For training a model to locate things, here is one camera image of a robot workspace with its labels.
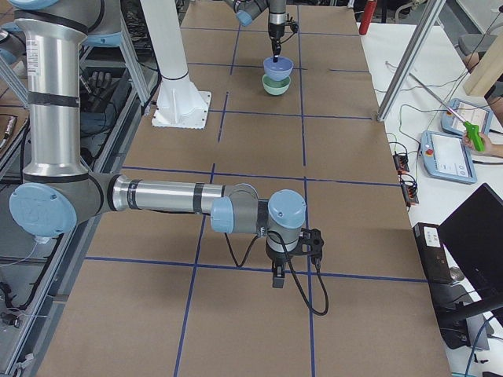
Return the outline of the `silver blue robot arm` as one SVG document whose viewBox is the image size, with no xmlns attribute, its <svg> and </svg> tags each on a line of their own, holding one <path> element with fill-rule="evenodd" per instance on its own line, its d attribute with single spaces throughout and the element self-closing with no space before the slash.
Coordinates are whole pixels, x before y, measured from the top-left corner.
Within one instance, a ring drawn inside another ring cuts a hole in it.
<svg viewBox="0 0 503 377">
<path fill-rule="evenodd" d="M 283 0 L 225 0 L 240 24 L 250 25 L 258 16 L 268 12 L 268 34 L 274 56 L 281 54 L 281 38 L 287 24 L 286 1 Z"/>
</svg>

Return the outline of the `person's hand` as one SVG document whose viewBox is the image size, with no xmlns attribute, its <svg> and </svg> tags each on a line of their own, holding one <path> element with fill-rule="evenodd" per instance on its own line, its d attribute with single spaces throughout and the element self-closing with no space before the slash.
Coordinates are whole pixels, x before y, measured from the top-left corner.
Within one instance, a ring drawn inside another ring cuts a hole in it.
<svg viewBox="0 0 503 377">
<path fill-rule="evenodd" d="M 484 154 L 490 154 L 493 149 L 493 145 L 492 145 L 491 140 L 489 139 L 489 137 L 487 135 L 482 134 L 482 133 L 479 133 L 479 137 L 481 138 L 481 141 L 484 145 L 483 150 L 480 150 L 480 152 L 484 153 Z M 467 134 L 464 134 L 464 136 L 463 136 L 463 144 L 465 146 L 469 147 L 470 149 L 473 149 L 477 152 L 479 151 L 475 147 L 473 140 Z"/>
</svg>

